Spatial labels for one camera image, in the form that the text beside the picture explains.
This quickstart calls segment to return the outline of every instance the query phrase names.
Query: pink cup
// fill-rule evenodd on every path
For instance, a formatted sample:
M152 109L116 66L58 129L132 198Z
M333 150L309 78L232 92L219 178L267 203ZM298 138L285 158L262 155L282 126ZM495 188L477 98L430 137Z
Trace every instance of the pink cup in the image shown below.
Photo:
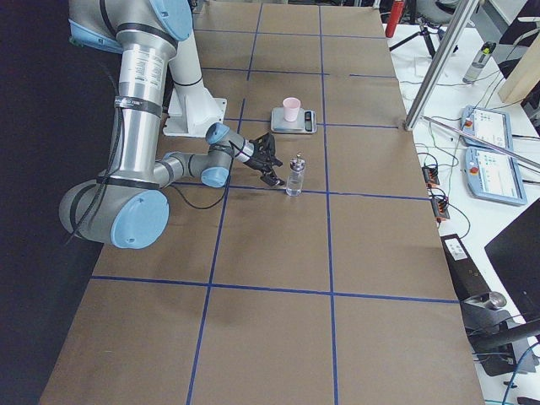
M283 100L283 118L287 122L295 122L300 111L300 100L295 97L288 97Z

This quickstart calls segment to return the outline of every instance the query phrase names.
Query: blue joint cap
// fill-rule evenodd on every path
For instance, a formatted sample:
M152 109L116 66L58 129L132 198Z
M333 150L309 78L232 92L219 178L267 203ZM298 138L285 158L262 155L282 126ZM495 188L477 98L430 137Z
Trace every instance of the blue joint cap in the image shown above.
M111 228L111 241L124 249L143 249L163 233L169 219L167 198L157 190L147 190L124 204Z
M214 188L223 187L228 177L229 171L220 166L208 167L201 173L202 183Z
M221 141L221 139L223 139L224 136L227 135L228 131L230 131L229 127L222 124L221 122L215 122L206 131L206 142L209 145L214 145L215 143Z
M89 30L83 27L81 24L77 24L73 20L69 20L71 26L71 36L73 40L76 40L79 44L90 46L101 51L122 53L122 45L116 40L107 38L93 30Z
M186 0L150 0L155 15L177 41L186 40L193 30L192 9Z

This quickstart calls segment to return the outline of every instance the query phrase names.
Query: white desk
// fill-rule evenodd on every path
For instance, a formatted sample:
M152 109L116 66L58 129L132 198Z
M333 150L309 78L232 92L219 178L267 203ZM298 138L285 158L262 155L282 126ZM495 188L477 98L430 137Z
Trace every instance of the white desk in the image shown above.
M398 43L405 37L417 32L418 26L412 25L399 25L396 30L396 34L393 38L388 40L389 46ZM435 47L438 46L438 41L435 35L432 35ZM456 52L447 63L445 71L440 77L440 84L460 84L462 83L462 77L467 71L471 61L473 60L476 52L483 44L480 35L475 29L465 29L461 39L458 42L459 51ZM392 54L392 61L394 68L396 69L397 77L400 81L400 88L402 91L403 102L408 111L413 99L417 94L420 85L419 84L406 84L408 82L421 82L423 80L422 71L427 69L427 63L429 60L429 53L424 39L422 37L415 38L409 41L407 44L397 48ZM488 76L493 72L497 72L498 67L493 59L491 59L488 65L485 67L479 78ZM465 105L476 105L486 93L487 88L489 90L487 95L483 97L482 102L478 105L485 107L485 103L492 88L498 84L498 88L503 84L504 80L500 83L502 74L494 74L485 80L478 81L472 85L463 86L436 86L434 93L431 95L430 102L428 103L424 114L426 116L444 116L448 118L458 118L462 114L462 108ZM500 105L504 105L497 91L494 92L487 107L494 108ZM505 111L510 113L510 123L512 127L512 133L515 135L526 135L537 137L537 134L529 122L525 112L519 104L512 105L504 108ZM457 127L459 121L447 121L441 120L444 123ZM499 291L503 293L507 299L508 294L505 291L504 286L501 284L497 277L491 263L489 262L484 247L490 242L506 225L508 225L513 219L515 219L521 212L523 212L532 202L540 198L540 186L525 185L526 195L528 203L526 206L513 207L511 205L505 205L496 202L487 202L477 198L473 198L470 191L467 189L467 180L462 172L462 159L465 154L466 146L464 143L456 145L456 136L451 132L441 130L437 126L432 126L434 138L429 135L429 129L427 122L420 121L414 128L413 135L414 140L417 143L417 150L419 152L426 152L427 145L429 147L429 153L433 154L439 161L439 164L450 164L451 157L447 154L440 152L439 150L432 148L434 140L437 146L444 150L456 155L460 160L460 164L452 171L448 166L440 167L439 177L442 188L445 192L450 189L450 202L460 208L470 219L471 229L468 235L462 240L463 244L469 251L472 259L478 266L482 275L486 279L486 282L493 291ZM540 142L534 140L514 139L515 151L518 154L522 154L529 159L540 162ZM419 156L420 161L424 161L424 156ZM523 178L529 180L540 181L540 175L532 173L529 170L521 170ZM440 235L458 234L464 235L467 230L467 221L456 210L450 208L451 220L445 221L439 228ZM514 306L513 302L505 307L511 315L519 314L519 311ZM516 318L516 321L522 322L520 317ZM536 354L540 354L538 348L535 350ZM480 364L477 364L478 378L482 386L483 395L486 400L501 401L505 392L505 385L503 381L508 381L510 375L500 375L497 377L489 377L483 371ZM516 403L516 397L532 397L535 399L540 398L540 367L537 367L537 373L530 373L527 375L518 375L516 377L517 388L511 390L507 399L508 402Z

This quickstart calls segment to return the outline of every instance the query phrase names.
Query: digital scale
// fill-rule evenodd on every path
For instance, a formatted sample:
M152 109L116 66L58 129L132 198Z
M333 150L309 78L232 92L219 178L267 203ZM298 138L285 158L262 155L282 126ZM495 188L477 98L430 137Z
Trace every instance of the digital scale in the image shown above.
M317 131L315 112L300 108L296 121L285 121L284 108L276 107L272 110L270 129L276 133L315 133Z

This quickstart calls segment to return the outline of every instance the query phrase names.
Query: bottle cap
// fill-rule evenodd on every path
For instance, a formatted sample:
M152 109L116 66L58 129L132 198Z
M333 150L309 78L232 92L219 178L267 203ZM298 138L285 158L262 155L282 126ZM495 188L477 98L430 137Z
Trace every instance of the bottle cap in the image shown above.
M298 152L296 157L290 160L290 168L294 171L302 171L305 168L305 160L302 159L301 152Z

